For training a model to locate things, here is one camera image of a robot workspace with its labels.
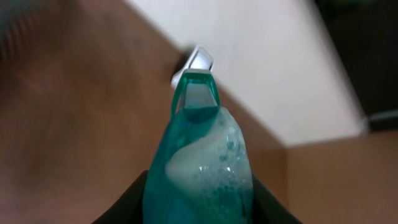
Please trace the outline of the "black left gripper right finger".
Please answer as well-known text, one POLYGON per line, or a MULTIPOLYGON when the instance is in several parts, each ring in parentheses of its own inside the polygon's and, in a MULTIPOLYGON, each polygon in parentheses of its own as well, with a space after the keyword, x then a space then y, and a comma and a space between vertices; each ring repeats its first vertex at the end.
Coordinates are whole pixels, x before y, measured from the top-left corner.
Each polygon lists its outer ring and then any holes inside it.
POLYGON ((255 175, 252 176, 252 182, 254 189, 253 224, 302 224, 255 175))

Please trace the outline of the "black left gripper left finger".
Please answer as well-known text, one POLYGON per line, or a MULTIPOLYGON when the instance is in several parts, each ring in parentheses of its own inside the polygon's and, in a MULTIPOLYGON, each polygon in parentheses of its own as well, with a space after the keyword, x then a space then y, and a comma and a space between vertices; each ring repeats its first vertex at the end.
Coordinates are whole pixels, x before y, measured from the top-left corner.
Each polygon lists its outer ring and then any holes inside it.
POLYGON ((147 175, 147 170, 142 172, 93 224, 143 224, 142 201, 147 175))

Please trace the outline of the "teal liquid bottle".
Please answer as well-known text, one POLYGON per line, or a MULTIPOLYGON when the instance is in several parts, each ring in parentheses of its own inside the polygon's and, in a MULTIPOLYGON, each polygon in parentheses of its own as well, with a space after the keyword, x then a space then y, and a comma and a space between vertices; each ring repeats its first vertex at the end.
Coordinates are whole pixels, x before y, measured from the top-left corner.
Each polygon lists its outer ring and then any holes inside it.
POLYGON ((253 196, 242 131, 212 74, 184 71, 147 176, 144 223, 251 223, 253 196))

